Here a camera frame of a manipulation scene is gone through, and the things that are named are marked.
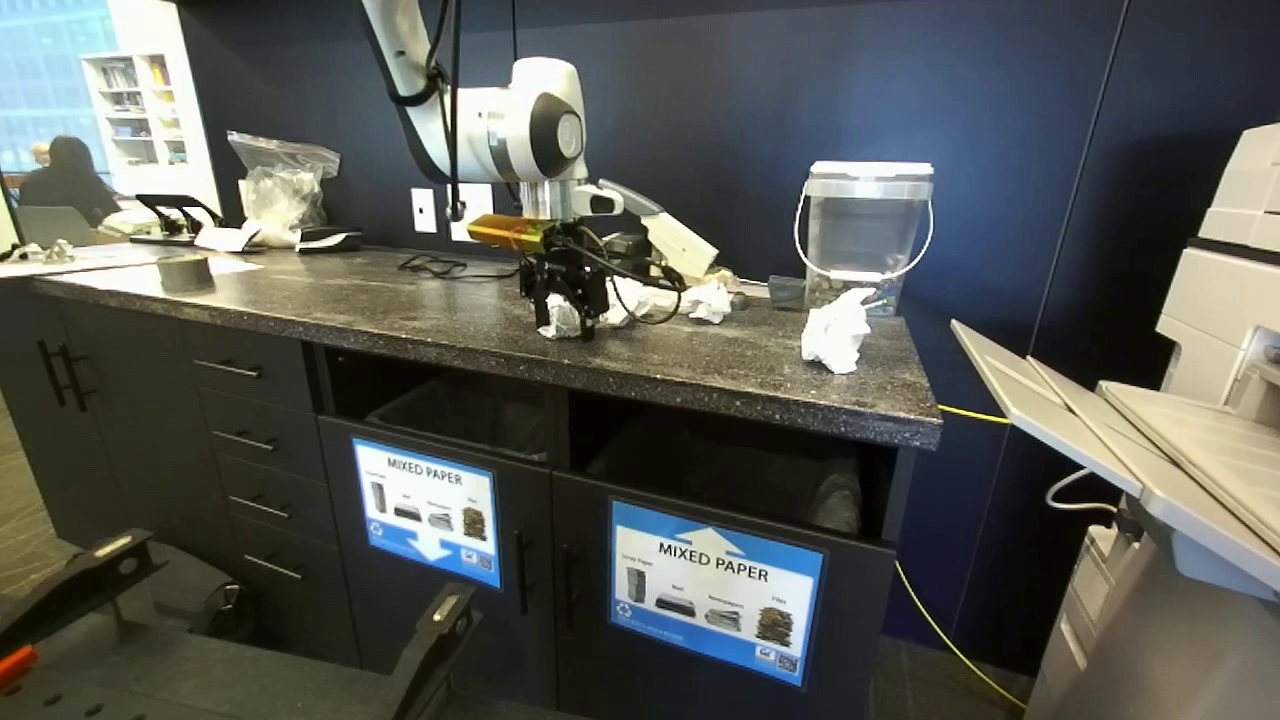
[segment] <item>granite countertop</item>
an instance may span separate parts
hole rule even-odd
[[[803,313],[762,299],[723,324],[640,324],[543,341],[518,280],[399,273],[404,248],[211,257],[211,286],[160,285],[158,263],[38,280],[124,313],[291,336],[328,347],[471,368],[620,400],[722,411],[825,436],[937,446],[940,411],[906,321],[882,321],[851,375],[799,360]]]

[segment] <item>drawer handle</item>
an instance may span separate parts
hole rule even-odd
[[[260,516],[277,516],[277,519],[289,519],[291,513],[289,507],[277,507],[277,504],[260,504],[260,500],[247,500],[247,495],[230,495],[233,504],[247,507],[247,513],[260,513]]]
[[[265,379],[265,370],[260,370],[260,368],[247,368],[247,362],[230,362],[230,360],[207,360],[207,356],[196,356],[192,362],[196,362],[196,368],[207,368],[207,370],[219,370],[219,375]]]
[[[265,561],[265,557],[253,557],[253,551],[239,551],[243,557],[243,565],[255,565],[255,567],[265,567],[265,573],[277,573],[277,577],[285,577],[285,578],[303,578],[303,573],[298,573],[298,567],[285,567],[285,565],[274,565],[274,561]]]
[[[211,430],[218,439],[230,439],[230,445],[239,445],[239,446],[255,446],[255,453],[277,453],[274,439],[255,439],[255,436],[243,436],[243,430]]]

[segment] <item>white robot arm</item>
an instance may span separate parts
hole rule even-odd
[[[526,216],[587,213],[587,111],[574,65],[526,54],[508,86],[445,86],[420,0],[364,0],[395,100],[428,160],[466,183],[520,183]]]

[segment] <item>dark blue wall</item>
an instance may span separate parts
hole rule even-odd
[[[1178,248],[1232,137],[1280,107],[1275,0],[518,0],[518,25],[508,0],[466,7],[468,80],[530,53],[577,60],[594,170],[670,198],[739,273],[797,269],[809,160],[931,160],[940,240],[908,317],[955,403],[986,393],[950,317],[1082,379],[1157,379]],[[192,60],[211,133],[343,151],[328,213],[412,240],[408,186],[434,176],[356,0],[192,0]],[[900,547],[945,626],[1023,673],[1082,535],[1040,504],[1055,470],[1014,430],[950,427]],[[925,635],[900,601],[888,626]]]

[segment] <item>floor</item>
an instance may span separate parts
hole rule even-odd
[[[38,491],[29,457],[11,430],[10,403],[0,395],[0,604],[38,589],[53,567],[72,557],[72,543],[57,538],[45,500]],[[1008,690],[1030,694],[1030,681],[987,669]],[[872,681],[870,720],[1014,720],[1014,702],[972,681],[959,658],[937,646],[882,641],[882,663]]]

